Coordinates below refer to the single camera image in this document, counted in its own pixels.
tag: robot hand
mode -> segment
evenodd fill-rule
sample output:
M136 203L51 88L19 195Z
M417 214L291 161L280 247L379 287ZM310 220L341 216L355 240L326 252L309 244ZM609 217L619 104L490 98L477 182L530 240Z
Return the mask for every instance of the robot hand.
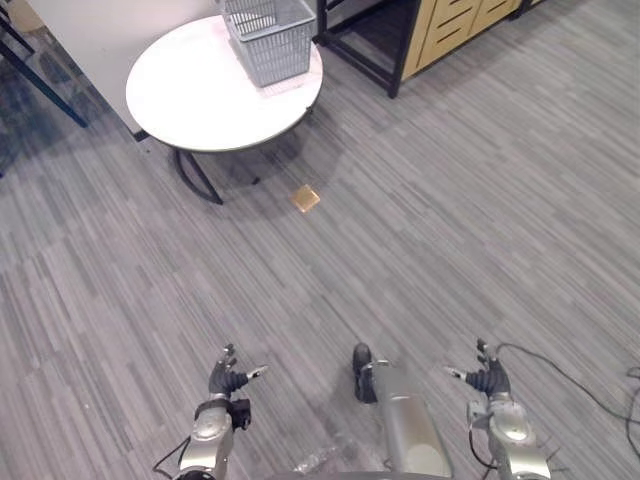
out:
M180 457L177 480L224 480L227 462L233 448L233 432L246 430L251 423L248 399L231 401L231 394L267 369L258 367L247 373L232 371L236 364L235 349L229 344L209 376L208 401L196 409L195 423L189 441Z
M486 342L478 340L478 360L484 368L467 373L456 368L446 371L487 395L488 402L469 402L469 441L475 428L487 431L489 450L501 480L548 480L551 478L545 457L536 446L536 435L522 405L511 397L507 372Z

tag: black metal shelf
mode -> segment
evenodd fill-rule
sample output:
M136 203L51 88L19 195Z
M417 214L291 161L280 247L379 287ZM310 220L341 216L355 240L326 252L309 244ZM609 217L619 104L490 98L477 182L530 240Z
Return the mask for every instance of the black metal shelf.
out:
M511 14L511 18L518 18L520 15L525 13L528 10L531 10L534 7L537 7L543 3L542 1L533 3L533 0L522 0L520 2L520 6Z
M420 0L382 0L336 25L328 26L329 12L344 2L318 0L318 34L314 41L382 86L390 98L395 98L400 89ZM358 46L357 42L351 41L352 37L363 40L361 44L368 48Z

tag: electrical cable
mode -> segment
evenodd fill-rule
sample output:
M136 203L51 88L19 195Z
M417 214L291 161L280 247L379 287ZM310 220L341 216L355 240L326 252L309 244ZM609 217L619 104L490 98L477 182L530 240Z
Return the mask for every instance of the electrical cable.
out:
M640 461L640 447L638 447L638 445L636 445L636 443L631 438L631 425L640 425L640 419L633 418L633 410L635 408L636 401L638 400L638 397L640 396L640 387L637 388L634 391L633 395L631 396L631 404L629 405L629 413L627 415L624 415L624 414L615 412L614 410L609 408L600 399L598 399L593 393L591 393L587 389L587 387L582 385L580 382L578 382L573 377L571 377L568 373L566 373L564 370L562 370L562 368L560 368L555 362L553 362L552 360L549 360L547 357L545 357L543 355L540 355L539 353L532 352L531 350L529 350L529 349L527 349L525 347L521 347L520 345L516 345L514 343L503 342L503 343L500 343L496 347L496 357L498 357L498 354L500 353L500 350L502 348L505 348L505 347L506 348L512 348L514 350L519 350L520 352L526 353L529 356L532 356L532 357L534 357L534 358L536 358L538 360L543 361L548 366L550 366L553 370L555 370L557 373L559 373L562 377L564 377L569 382L571 382L574 386L578 387L585 395L587 395L591 400L593 400L596 403L596 405L598 405L598 407L600 407L603 411L605 411L606 413L608 413L612 417L617 418L618 420L623 420L625 422L625 433L626 433L627 441L629 442L629 446L631 447L631 449L635 453L636 457ZM632 367L629 370L627 370L627 375L626 376L629 377L629 378L635 378L637 380L640 380L640 366Z
M476 458L478 463L480 463L480 465L486 467L489 470L498 469L496 465L492 465L491 463L480 458L480 455L478 455L478 452L476 452L476 447L473 445L473 423L469 425L469 448L471 449L471 453L473 453L473 456Z
M160 465L162 465L165 460L167 458L169 458L171 455L173 455L174 453L176 453L178 450L180 450L180 448L182 448L182 452L180 452L180 458L182 459L182 454L184 453L185 449L187 448L187 445L189 445L189 441L191 440L191 437L187 437L185 438L180 445L178 445L176 448L174 448L173 450L171 450L169 453L167 453L164 457L162 457L160 459L160 461L158 463L156 463L153 468L151 469L151 471L153 473L159 473L160 475L162 475L165 478L168 478L169 480L173 480L173 477L171 475L169 475L167 472L165 472L164 470L162 470L160 468Z

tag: table top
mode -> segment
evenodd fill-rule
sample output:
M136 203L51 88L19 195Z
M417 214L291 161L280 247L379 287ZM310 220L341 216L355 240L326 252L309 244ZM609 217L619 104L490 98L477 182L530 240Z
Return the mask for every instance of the table top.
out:
M127 80L127 105L149 135L185 150L220 152L258 145L295 125L322 86L311 46L307 73L256 87L229 43L221 16L188 23L153 43Z

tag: wire basket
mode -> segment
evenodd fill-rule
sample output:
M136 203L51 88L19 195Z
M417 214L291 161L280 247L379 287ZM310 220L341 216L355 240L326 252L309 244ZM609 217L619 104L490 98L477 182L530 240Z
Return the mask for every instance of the wire basket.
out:
M222 16L258 87L309 70L315 15L304 0L225 0Z

